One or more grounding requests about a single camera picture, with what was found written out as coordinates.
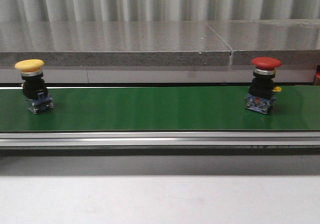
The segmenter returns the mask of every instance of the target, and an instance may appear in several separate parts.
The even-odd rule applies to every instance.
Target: red button cap
[[[264,71],[272,71],[281,66],[281,61],[272,57],[256,57],[251,63],[256,65],[257,69]]]

